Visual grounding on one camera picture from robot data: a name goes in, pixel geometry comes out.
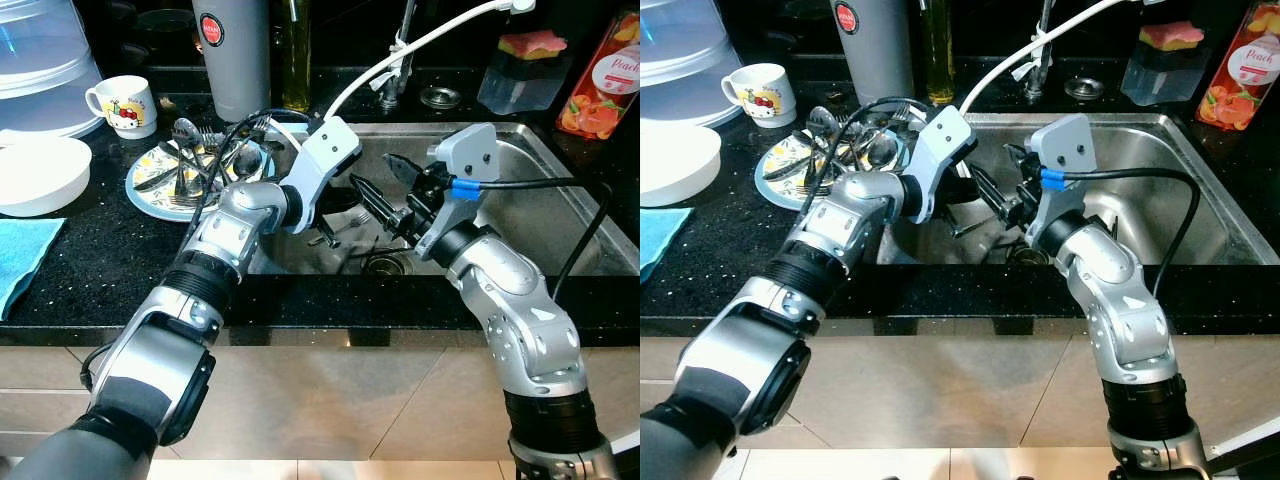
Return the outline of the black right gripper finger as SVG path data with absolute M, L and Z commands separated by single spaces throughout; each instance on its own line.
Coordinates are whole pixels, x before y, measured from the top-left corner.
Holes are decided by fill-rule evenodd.
M 970 170 L 972 178 L 975 182 L 979 196 L 991 207 L 995 216 L 1004 225 L 1020 225 L 1021 219 L 1019 214 L 1020 204 L 1010 197 L 1006 197 L 996 184 L 995 179 L 984 169 L 974 165 L 968 168 Z
M 365 209 L 379 221 L 383 230 L 390 234 L 392 239 L 412 239 L 410 230 L 413 225 L 413 212 L 408 207 L 393 207 L 384 193 L 365 177 L 352 173 L 348 174 L 348 182 L 360 195 Z
M 424 188 L 430 182 L 428 169 L 398 154 L 384 154 L 383 160 L 393 177 L 410 188 Z

